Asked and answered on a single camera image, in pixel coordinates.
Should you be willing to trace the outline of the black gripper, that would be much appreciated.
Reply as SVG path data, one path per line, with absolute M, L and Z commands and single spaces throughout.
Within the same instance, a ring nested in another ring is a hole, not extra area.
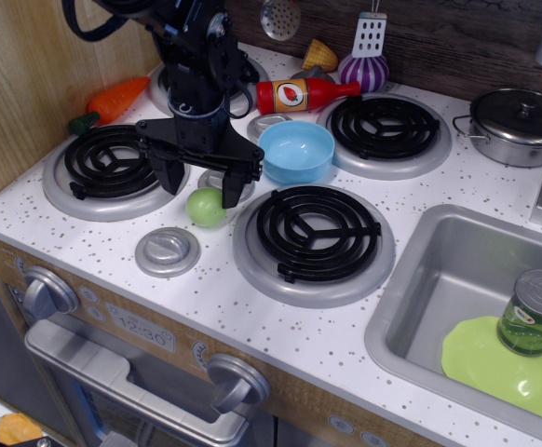
M 173 196 L 180 190 L 184 164 L 226 171 L 222 183 L 224 209 L 250 198 L 253 180 L 261 177 L 263 150 L 240 135 L 223 111 L 197 117 L 175 114 L 144 119 L 135 129 L 157 180 Z

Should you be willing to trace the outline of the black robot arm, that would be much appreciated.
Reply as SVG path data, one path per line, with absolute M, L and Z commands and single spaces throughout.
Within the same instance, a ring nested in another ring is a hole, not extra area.
M 230 122 L 248 57 L 237 46 L 222 1 L 102 1 L 108 12 L 150 32 L 168 74 L 169 118 L 137 123 L 141 148 L 160 185 L 176 194 L 185 165 L 223 173 L 223 206 L 259 180 L 264 152 Z

